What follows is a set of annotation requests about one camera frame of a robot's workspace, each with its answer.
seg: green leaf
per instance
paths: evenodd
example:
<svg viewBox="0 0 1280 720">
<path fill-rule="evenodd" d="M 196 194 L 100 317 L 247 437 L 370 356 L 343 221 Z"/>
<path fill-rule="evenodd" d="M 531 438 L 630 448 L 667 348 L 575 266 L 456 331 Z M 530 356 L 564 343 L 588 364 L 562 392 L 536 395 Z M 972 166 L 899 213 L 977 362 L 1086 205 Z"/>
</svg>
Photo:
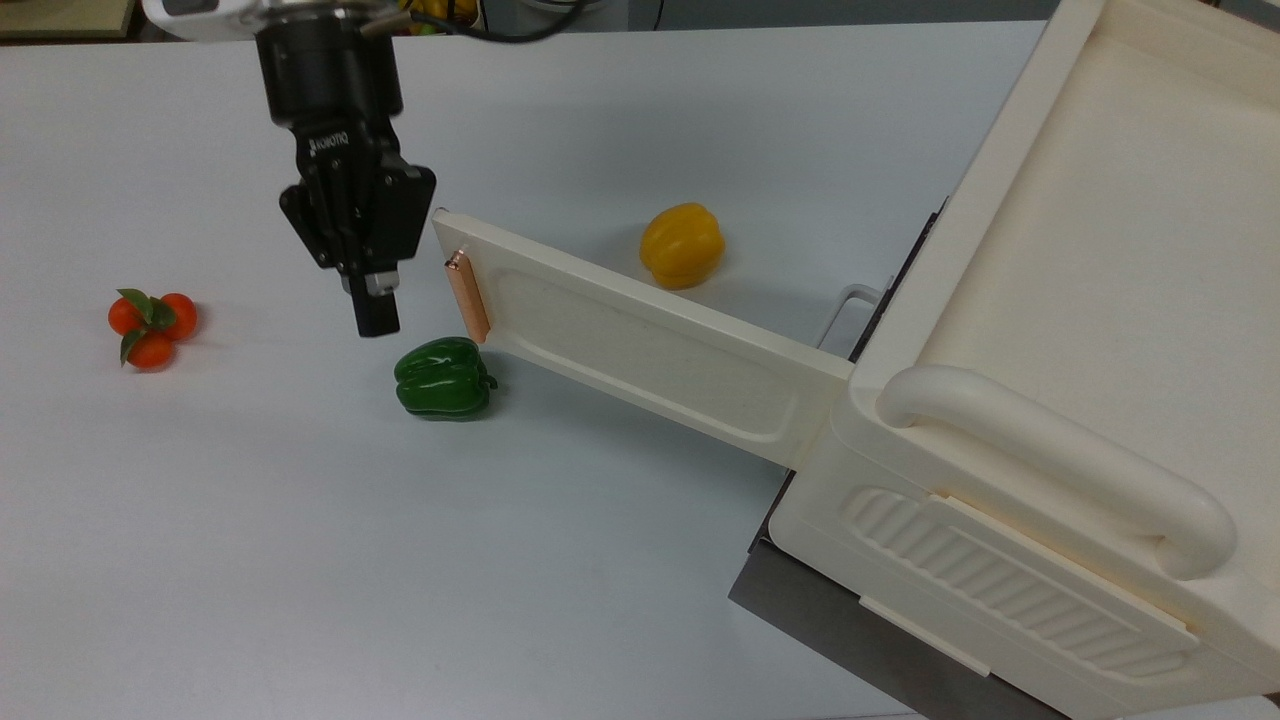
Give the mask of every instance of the green leaf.
<svg viewBox="0 0 1280 720">
<path fill-rule="evenodd" d="M 129 360 L 129 352 L 133 350 L 133 346 L 137 345 L 138 341 L 142 340 L 142 336 L 145 336 L 145 334 L 147 334 L 147 331 L 145 331 L 142 328 L 138 328 L 136 331 L 127 332 L 124 334 L 124 337 L 120 338 L 120 366 L 122 368 Z"/>
<path fill-rule="evenodd" d="M 145 292 L 141 290 L 133 290 L 132 287 L 120 288 L 115 292 L 119 292 L 120 297 L 128 300 L 129 305 L 133 305 L 133 309 L 138 311 L 138 315 L 142 315 L 142 324 L 151 324 L 155 307 L 152 307 L 151 299 L 147 297 Z"/>
<path fill-rule="evenodd" d="M 168 302 L 160 300 L 159 297 L 151 299 L 151 309 L 155 314 L 151 319 L 152 329 L 163 331 L 178 322 L 178 314 L 173 311 L 173 307 L 170 307 Z"/>
</svg>

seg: robotiq logo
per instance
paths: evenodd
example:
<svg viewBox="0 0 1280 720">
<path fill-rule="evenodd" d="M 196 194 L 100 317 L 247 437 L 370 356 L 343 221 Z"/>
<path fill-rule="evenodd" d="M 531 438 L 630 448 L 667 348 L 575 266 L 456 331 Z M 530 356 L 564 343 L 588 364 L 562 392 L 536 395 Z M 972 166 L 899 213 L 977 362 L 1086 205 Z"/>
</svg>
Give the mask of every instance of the robotiq logo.
<svg viewBox="0 0 1280 720">
<path fill-rule="evenodd" d="M 330 147 L 338 147 L 339 145 L 351 145 L 351 138 L 347 137 L 347 131 L 340 131 L 324 137 L 308 138 L 307 143 L 311 146 L 311 156 L 315 158 L 316 152 L 321 150 L 329 150 Z"/>
</svg>

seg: fruit cluster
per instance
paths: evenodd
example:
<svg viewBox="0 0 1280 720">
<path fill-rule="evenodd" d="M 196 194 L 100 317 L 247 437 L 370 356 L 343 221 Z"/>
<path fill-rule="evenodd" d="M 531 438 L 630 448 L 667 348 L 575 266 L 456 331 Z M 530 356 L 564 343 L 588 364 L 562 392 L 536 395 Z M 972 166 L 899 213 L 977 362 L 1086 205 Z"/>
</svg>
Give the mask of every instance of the fruit cluster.
<svg viewBox="0 0 1280 720">
<path fill-rule="evenodd" d="M 179 292 L 148 297 L 145 292 L 124 288 L 106 314 L 111 329 L 120 338 L 120 366 L 125 363 L 140 370 L 161 370 L 173 359 L 173 343 L 196 332 L 196 304 Z"/>
</svg>

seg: yellow bell pepper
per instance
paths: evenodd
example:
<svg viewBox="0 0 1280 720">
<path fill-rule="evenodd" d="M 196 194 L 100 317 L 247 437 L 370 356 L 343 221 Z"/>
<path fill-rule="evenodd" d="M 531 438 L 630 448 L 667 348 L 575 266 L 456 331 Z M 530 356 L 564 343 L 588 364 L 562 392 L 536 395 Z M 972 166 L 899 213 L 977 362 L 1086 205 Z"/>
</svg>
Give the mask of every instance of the yellow bell pepper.
<svg viewBox="0 0 1280 720">
<path fill-rule="evenodd" d="M 416 10 L 419 13 L 425 13 L 433 18 L 440 18 L 447 20 L 444 15 L 448 14 L 449 3 L 448 0 L 412 0 L 408 5 L 410 10 Z M 480 10 L 476 5 L 476 0 L 456 0 L 453 3 L 453 22 L 460 26 L 472 26 L 476 18 L 480 15 Z M 413 35 L 431 35 L 435 28 L 431 26 L 413 24 L 410 28 Z"/>
<path fill-rule="evenodd" d="M 698 202 L 658 214 L 640 238 L 640 261 L 667 290 L 682 290 L 710 277 L 724 255 L 724 236 L 710 210 Z"/>
</svg>

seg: green bell pepper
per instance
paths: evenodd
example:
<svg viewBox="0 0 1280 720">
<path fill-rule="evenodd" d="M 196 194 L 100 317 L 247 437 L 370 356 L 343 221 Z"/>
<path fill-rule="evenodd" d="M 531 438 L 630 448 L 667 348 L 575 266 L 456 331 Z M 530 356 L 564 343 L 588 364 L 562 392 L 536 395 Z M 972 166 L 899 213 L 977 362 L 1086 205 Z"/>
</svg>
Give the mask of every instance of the green bell pepper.
<svg viewBox="0 0 1280 720">
<path fill-rule="evenodd" d="M 396 397 L 419 418 L 465 420 L 489 405 L 498 380 L 480 359 L 480 348 L 465 337 L 442 337 L 401 357 L 396 364 Z"/>
</svg>

